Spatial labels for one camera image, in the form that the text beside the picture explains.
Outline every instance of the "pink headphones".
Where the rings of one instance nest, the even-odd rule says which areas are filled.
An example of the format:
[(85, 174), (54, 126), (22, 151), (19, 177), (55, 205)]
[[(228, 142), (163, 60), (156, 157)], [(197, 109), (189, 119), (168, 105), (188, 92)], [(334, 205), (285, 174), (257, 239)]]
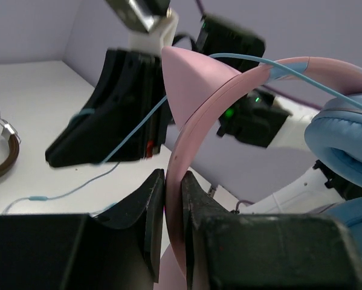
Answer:
[[(278, 63), (289, 66), (341, 94), (362, 94), (362, 69), (350, 63), (321, 57), (295, 57), (280, 60)], [(271, 80), (294, 78), (271, 65), (260, 65), (240, 73), (209, 56), (176, 47), (162, 49), (162, 66), (167, 98), (175, 123), (181, 130), (166, 175), (166, 221), (173, 252), (186, 275), (180, 187), (200, 145), (214, 123), (235, 101)], [(314, 127), (319, 121), (315, 120), (316, 118), (308, 126), (309, 134), (318, 129)], [(334, 130), (336, 126), (338, 124), (333, 124), (328, 131)], [(338, 138), (337, 134), (344, 134), (343, 130), (334, 131), (335, 138)], [(319, 159), (324, 159), (324, 147), (316, 145), (316, 142), (309, 142), (307, 138), (306, 142)], [(330, 143), (327, 146), (332, 146), (333, 139), (326, 140), (327, 142)], [(342, 173), (349, 175), (349, 169), (346, 170), (347, 172)], [(362, 172), (356, 168), (352, 172), (354, 174), (351, 173), (349, 176), (354, 177), (350, 179), (362, 181)]]

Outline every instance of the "pink headband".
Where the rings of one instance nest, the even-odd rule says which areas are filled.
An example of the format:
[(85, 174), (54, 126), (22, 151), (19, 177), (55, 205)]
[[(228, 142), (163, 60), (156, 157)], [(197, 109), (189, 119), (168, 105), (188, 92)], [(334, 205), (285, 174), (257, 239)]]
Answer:
[[(278, 61), (301, 64), (301, 73), (341, 94), (362, 93), (362, 69), (322, 57), (295, 57)], [(209, 56), (176, 47), (162, 49), (163, 78), (179, 137), (166, 175), (166, 221), (173, 252), (186, 275), (181, 181), (204, 138), (218, 118), (253, 89), (276, 79), (294, 79), (260, 65), (240, 73)]]

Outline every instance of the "black plastic bracket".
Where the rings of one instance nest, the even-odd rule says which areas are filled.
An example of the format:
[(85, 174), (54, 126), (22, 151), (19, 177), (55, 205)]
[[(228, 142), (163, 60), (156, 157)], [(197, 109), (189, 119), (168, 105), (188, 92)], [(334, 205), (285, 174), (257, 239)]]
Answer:
[(362, 197), (362, 187), (336, 174), (320, 160), (317, 160), (312, 168), (320, 169), (327, 178), (325, 186), (329, 189), (335, 189), (343, 199), (348, 201), (350, 199)]
[(158, 281), (164, 171), (98, 215), (0, 216), (0, 290), (152, 290)]
[[(262, 57), (265, 51), (265, 41), (256, 33), (244, 29), (233, 21), (221, 16), (206, 13), (199, 32), (196, 46), (198, 51), (210, 55), (213, 53), (239, 53)], [(240, 72), (248, 71), (257, 62), (242, 59), (220, 58), (221, 62), (236, 68)]]
[[(46, 161), (51, 167), (102, 162), (163, 97), (158, 57), (108, 50), (99, 82), (83, 107), (94, 109), (94, 113), (73, 119), (46, 150)], [(109, 162), (136, 161), (158, 154), (170, 119), (165, 103)]]
[(191, 172), (182, 194), (188, 289), (362, 289), (362, 259), (335, 220), (231, 214)]
[(269, 92), (254, 90), (238, 100), (219, 118), (217, 135), (234, 136), (244, 144), (267, 148), (290, 113), (274, 106)]

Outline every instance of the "light blue cord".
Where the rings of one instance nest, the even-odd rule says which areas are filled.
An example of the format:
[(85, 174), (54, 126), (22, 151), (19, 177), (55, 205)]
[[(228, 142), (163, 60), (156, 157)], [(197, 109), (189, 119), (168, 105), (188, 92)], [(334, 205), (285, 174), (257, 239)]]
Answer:
[[(303, 74), (285, 66), (285, 65), (282, 65), (280, 63), (277, 63), (277, 62), (274, 62), (273, 60), (270, 60), (270, 59), (264, 59), (264, 58), (261, 58), (261, 57), (256, 57), (256, 56), (247, 56), (247, 55), (244, 55), (244, 54), (233, 54), (233, 53), (215, 53), (215, 54), (212, 54), (210, 55), (210, 57), (212, 58), (219, 58), (219, 57), (226, 57), (226, 58), (232, 58), (232, 59), (245, 59), (245, 60), (252, 60), (252, 61), (255, 61), (255, 62), (260, 62), (260, 63), (264, 63), (264, 64), (267, 64), (267, 65), (272, 65), (276, 68), (280, 68), (281, 70), (283, 71), (286, 71), (288, 74), (292, 75), (292, 76), (295, 76), (297, 77), (298, 79), (302, 79), (303, 81), (305, 81), (306, 83), (309, 83), (310, 85), (313, 85), (315, 86), (316, 88), (318, 89), (321, 89), (322, 91), (324, 92), (327, 92), (328, 94), (330, 95), (333, 95), (334, 97), (337, 97), (337, 98), (342, 98), (343, 100), (345, 100), (346, 102), (352, 104), (353, 106), (356, 106), (357, 108), (359, 109), (362, 109), (362, 104), (355, 101), (355, 100), (352, 100), (351, 98), (337, 92), (337, 91), (334, 91), (333, 89), (331, 88), (328, 88), (327, 86), (325, 85), (322, 85), (321, 83), (319, 82), (316, 82), (315, 80), (307, 77), (307, 76), (304, 76)], [(141, 122), (138, 124), (138, 126), (135, 127), (134, 130), (132, 130), (127, 136), (126, 138), (123, 139), (123, 141), (101, 162), (99, 163), (99, 165), (102, 165), (106, 162), (109, 161), (109, 159), (112, 158), (112, 156), (124, 145), (126, 144), (126, 142), (131, 138), (131, 136), (133, 136), (134, 133), (137, 132), (137, 130), (139, 130), (142, 125), (145, 124), (145, 122), (148, 121), (148, 119), (150, 119), (150, 117), (152, 116), (152, 114), (167, 100), (167, 96), (164, 96), (160, 102), (158, 104), (156, 104), (152, 109), (151, 111), (143, 118), (143, 120), (141, 120)], [(88, 114), (93, 114), (95, 112), (94, 109), (83, 109), (82, 111), (80, 111), (79, 113), (77, 113), (76, 115), (74, 115), (70, 122), (72, 122), (75, 118), (79, 117), (79, 116), (82, 116), (82, 115), (88, 115)], [(116, 167), (119, 165), (119, 163), (117, 163), (111, 170), (107, 171), (106, 173), (103, 173), (99, 176), (96, 176), (95, 178), (93, 179), (90, 179), (89, 181), (85, 182), (84, 184), (82, 184), (81, 186), (79, 186), (78, 188), (75, 188), (74, 190), (68, 192), (68, 193), (65, 193), (64, 195), (60, 195), (60, 196), (56, 196), (56, 197), (53, 197), (53, 198), (48, 198), (46, 196), (30, 196), (29, 198), (20, 198), (20, 199), (17, 199), (15, 201), (13, 201), (10, 205), (8, 205), (6, 207), (6, 209), (2, 212), (2, 214), (6, 214), (9, 209), (14, 206), (16, 203), (20, 202), (20, 201), (24, 201), (24, 200), (29, 200), (29, 201), (50, 201), (50, 200), (55, 200), (55, 199), (60, 199), (60, 198), (64, 198), (80, 189), (82, 189), (84, 186), (86, 186), (87, 184), (89, 184), (90, 182), (96, 180), (96, 179), (99, 179), (109, 173), (111, 173), (114, 169), (116, 169)]]
[(280, 63), (277, 63), (277, 62), (274, 62), (273, 60), (270, 60), (270, 59), (264, 59), (264, 58), (261, 58), (261, 57), (256, 57), (256, 56), (246, 56), (246, 55), (243, 55), (243, 54), (235, 54), (235, 53), (214, 53), (212, 55), (210, 55), (210, 57), (212, 58), (218, 58), (218, 57), (227, 57), (227, 58), (231, 58), (231, 59), (245, 59), (245, 60), (252, 60), (254, 62), (260, 62), (260, 63), (264, 63), (266, 65), (272, 65), (276, 68), (280, 68), (281, 70), (283, 71), (286, 71), (288, 74), (292, 75), (292, 76), (295, 76), (297, 77), (298, 79), (301, 79), (301, 80), (304, 80), (306, 83), (309, 83), (310, 85), (313, 85), (315, 86), (316, 88), (318, 89), (321, 89), (322, 91), (324, 92), (327, 92), (328, 94), (330, 95), (333, 95), (334, 97), (337, 97), (337, 98), (342, 98), (344, 101), (346, 101), (347, 103), (359, 108), (362, 110), (362, 104), (337, 92), (337, 91), (334, 91), (333, 89), (325, 86), (325, 85), (322, 85), (321, 83), (318, 83), (316, 82), (315, 80), (313, 79), (310, 79), (309, 77), (291, 69), (291, 68), (288, 68), (287, 66), (285, 65), (282, 65)]
[(73, 193), (75, 193), (76, 191), (82, 189), (84, 186), (87, 186), (88, 184), (90, 184), (91, 182), (95, 181), (96, 179), (99, 179), (103, 176), (106, 176), (108, 174), (110, 174), (112, 171), (114, 171), (116, 169), (116, 167), (118, 167), (120, 163), (117, 163), (113, 168), (109, 169), (107, 172), (102, 173), (96, 177), (91, 178), (90, 180), (84, 182), (82, 185), (76, 187), (75, 189), (72, 189), (71, 191), (64, 193), (63, 195), (58, 195), (58, 196), (54, 196), (52, 198), (49, 198), (47, 196), (29, 196), (28, 198), (19, 198), (16, 199), (15, 201), (13, 201), (11, 204), (9, 204), (4, 211), (2, 212), (2, 215), (5, 215), (9, 212), (9, 210), (18, 202), (20, 201), (55, 201), (56, 199), (60, 199), (60, 198), (65, 198), (68, 195), (71, 195)]
[[(130, 134), (128, 134), (126, 136), (126, 138), (123, 139), (122, 142), (120, 142), (120, 144), (101, 162), (99, 163), (98, 165), (102, 165), (104, 163), (106, 163), (124, 144), (126, 144), (126, 142), (131, 138), (131, 136), (133, 136), (134, 133), (136, 133), (137, 130), (139, 130), (144, 124), (145, 122), (147, 122), (148, 119), (150, 119), (150, 117), (152, 116), (152, 114), (155, 113), (155, 111), (167, 100), (167, 97), (164, 96), (160, 101), (159, 103), (157, 103), (152, 109), (151, 111), (143, 118), (143, 120), (140, 121), (140, 123), (138, 124), (138, 126), (135, 127), (134, 130), (132, 130), (130, 132)], [(81, 112), (77, 113), (76, 115), (74, 115), (72, 118), (71, 118), (71, 121), (74, 119), (74, 118), (77, 118), (81, 115), (86, 115), (86, 114), (93, 114), (94, 113), (94, 110), (93, 111), (84, 111), (82, 110)], [(70, 192), (67, 192), (63, 195), (59, 195), (59, 196), (55, 196), (53, 198), (48, 198), (47, 196), (30, 196), (28, 198), (19, 198), (15, 201), (13, 201), (11, 204), (9, 204), (5, 210), (2, 212), (2, 214), (7, 214), (8, 211), (12, 208), (12, 206), (14, 206), (15, 204), (17, 204), (18, 202), (21, 202), (21, 201), (52, 201), (52, 200), (56, 200), (56, 199), (60, 199), (60, 198), (64, 198), (64, 197), (67, 197), (68, 195), (71, 195), (72, 193), (82, 189), (84, 186), (88, 185), (89, 183), (93, 182), (94, 180), (96, 179), (99, 179), (107, 174), (110, 174), (112, 171), (114, 171), (114, 169), (116, 169), (116, 167), (119, 165), (119, 163), (117, 163), (111, 170), (107, 171), (106, 173), (103, 173), (99, 176), (96, 176), (95, 178), (93, 179), (90, 179), (89, 181), (85, 182), (84, 184), (82, 184), (81, 186), (75, 188), (74, 190), (71, 190)]]
[(109, 210), (109, 209), (110, 209), (111, 207), (113, 207), (115, 204), (117, 204), (117, 202), (114, 202), (113, 204), (110, 204), (109, 206), (105, 207), (105, 208), (102, 209), (102, 210), (93, 211), (90, 215), (91, 215), (91, 216), (97, 216), (98, 214), (103, 213), (103, 212), (106, 211), (106, 210)]
[(69, 123), (72, 123), (73, 120), (76, 119), (77, 117), (81, 117), (84, 115), (92, 115), (94, 112), (95, 112), (95, 109), (91, 109), (91, 108), (82, 109), (80, 112), (78, 112), (72, 116), (72, 118), (69, 120)]

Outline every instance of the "pink cat ear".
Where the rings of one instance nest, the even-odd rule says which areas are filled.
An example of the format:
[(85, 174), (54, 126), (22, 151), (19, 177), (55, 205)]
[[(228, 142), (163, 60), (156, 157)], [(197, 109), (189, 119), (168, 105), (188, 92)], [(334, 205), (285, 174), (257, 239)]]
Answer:
[(162, 49), (162, 71), (178, 129), (215, 91), (240, 74), (216, 59), (178, 47)]

